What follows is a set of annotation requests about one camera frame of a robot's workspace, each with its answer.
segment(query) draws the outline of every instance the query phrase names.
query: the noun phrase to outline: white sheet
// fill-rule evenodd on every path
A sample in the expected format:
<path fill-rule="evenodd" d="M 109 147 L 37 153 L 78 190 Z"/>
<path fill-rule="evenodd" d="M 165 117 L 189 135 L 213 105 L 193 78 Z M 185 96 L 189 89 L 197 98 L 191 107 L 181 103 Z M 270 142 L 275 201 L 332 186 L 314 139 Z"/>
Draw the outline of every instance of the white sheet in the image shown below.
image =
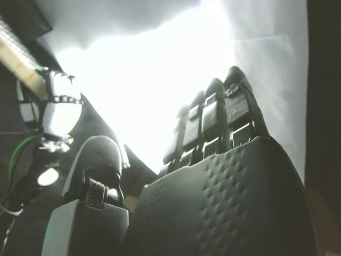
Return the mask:
<path fill-rule="evenodd" d="M 269 132 L 304 179 L 305 0 L 203 1 L 155 30 L 130 36 L 98 32 L 98 19 L 106 27 L 114 19 L 105 6 L 100 12 L 97 7 L 101 17 L 90 16 L 95 25 L 84 30 L 75 19 L 67 22 L 66 14 L 72 15 L 70 2 L 83 2 L 60 0 L 56 7 L 53 1 L 53 8 L 48 2 L 39 3 L 54 30 L 41 42 L 65 71 L 77 76 L 95 109 L 152 170 L 162 166 L 180 106 L 238 65 L 250 80 Z M 72 26 L 81 29 L 71 34 Z"/>

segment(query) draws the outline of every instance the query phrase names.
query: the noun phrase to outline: white cable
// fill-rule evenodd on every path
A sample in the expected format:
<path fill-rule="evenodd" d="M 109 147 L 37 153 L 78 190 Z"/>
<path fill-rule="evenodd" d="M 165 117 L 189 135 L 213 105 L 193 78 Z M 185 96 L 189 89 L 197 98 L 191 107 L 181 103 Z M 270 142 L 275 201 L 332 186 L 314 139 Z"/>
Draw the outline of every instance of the white cable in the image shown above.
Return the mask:
<path fill-rule="evenodd" d="M 12 211 L 6 209 L 5 207 L 3 207 L 2 205 L 0 205 L 0 208 L 1 208 L 4 212 L 7 212 L 8 214 L 11 214 L 11 215 L 13 215 L 13 216 L 19 216 L 19 215 L 23 212 L 23 208 L 22 208 L 20 211 L 18 211 L 18 212 L 12 212 Z"/>

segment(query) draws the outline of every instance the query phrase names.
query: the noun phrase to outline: bright light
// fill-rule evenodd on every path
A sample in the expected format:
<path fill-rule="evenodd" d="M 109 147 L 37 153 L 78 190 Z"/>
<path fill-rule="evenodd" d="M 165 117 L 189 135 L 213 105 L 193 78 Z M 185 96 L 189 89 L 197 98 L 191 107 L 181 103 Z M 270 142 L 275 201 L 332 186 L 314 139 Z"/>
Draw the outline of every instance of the bright light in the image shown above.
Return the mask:
<path fill-rule="evenodd" d="M 233 65 L 218 2 L 204 1 L 156 30 L 56 53 L 103 119 L 157 173 L 179 108 Z"/>
<path fill-rule="evenodd" d="M 54 184 L 59 177 L 59 173 L 54 168 L 48 168 L 38 177 L 38 184 L 40 186 L 46 187 Z"/>

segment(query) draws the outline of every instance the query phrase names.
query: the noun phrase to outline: green wire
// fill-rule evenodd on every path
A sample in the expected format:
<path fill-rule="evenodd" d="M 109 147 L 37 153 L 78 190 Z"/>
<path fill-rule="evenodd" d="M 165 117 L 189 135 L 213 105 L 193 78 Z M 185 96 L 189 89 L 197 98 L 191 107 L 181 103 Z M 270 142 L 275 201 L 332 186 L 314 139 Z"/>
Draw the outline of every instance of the green wire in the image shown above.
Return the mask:
<path fill-rule="evenodd" d="M 16 157 L 16 155 L 18 154 L 18 152 L 22 149 L 22 147 L 29 143 L 31 140 L 35 140 L 37 138 L 40 138 L 41 135 L 32 135 L 26 139 L 24 139 L 23 141 L 21 141 L 17 147 L 14 149 L 14 151 L 12 152 L 11 154 L 11 158 L 10 158 L 10 162 L 9 162 L 9 167 L 8 167 L 8 175 L 7 175 L 7 186 L 6 186 L 6 191 L 5 191 L 5 194 L 4 196 L 1 198 L 0 200 L 0 204 L 3 204 L 3 202 L 5 201 L 5 199 L 7 198 L 7 195 L 9 193 L 9 190 L 10 190 L 10 186 L 11 186 L 11 181 L 12 181 L 12 167 L 13 167 L 13 162 L 14 162 L 14 159 Z"/>

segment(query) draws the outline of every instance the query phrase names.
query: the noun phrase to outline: dark background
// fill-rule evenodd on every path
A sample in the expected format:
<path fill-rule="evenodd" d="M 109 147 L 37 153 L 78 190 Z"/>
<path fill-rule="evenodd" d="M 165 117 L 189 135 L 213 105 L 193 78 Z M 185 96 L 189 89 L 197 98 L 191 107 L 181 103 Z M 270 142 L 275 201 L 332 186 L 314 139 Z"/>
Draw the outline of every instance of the dark background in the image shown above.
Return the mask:
<path fill-rule="evenodd" d="M 0 14 L 7 18 L 15 32 L 25 42 L 42 65 L 58 68 L 58 64 L 41 49 L 33 39 L 52 28 L 34 7 L 33 1 L 0 0 Z M 170 13 L 186 8 L 175 6 Z M 317 190 L 341 227 L 341 2 L 337 0 L 308 0 L 309 68 L 307 93 L 307 146 L 306 187 Z M 162 21 L 155 20 L 158 26 Z M 128 26 L 134 28 L 131 20 Z M 25 128 L 18 110 L 15 95 L 15 78 L 0 66 L 0 131 L 20 131 Z M 72 131 L 75 142 L 70 152 L 61 160 L 61 177 L 18 218 L 7 245 L 7 255 L 40 255 L 48 218 L 54 208 L 62 203 L 64 180 L 80 145 L 92 135 L 108 135 L 113 131 L 85 100 L 82 116 Z M 6 166 L 10 153 L 23 136 L 0 136 L 0 169 Z M 143 184 L 150 183 L 155 175 L 127 148 L 132 169 L 123 175 L 125 195 L 137 196 Z M 23 153 L 15 180 L 24 175 L 30 164 L 31 148 Z M 0 170 L 0 183 L 4 178 Z"/>

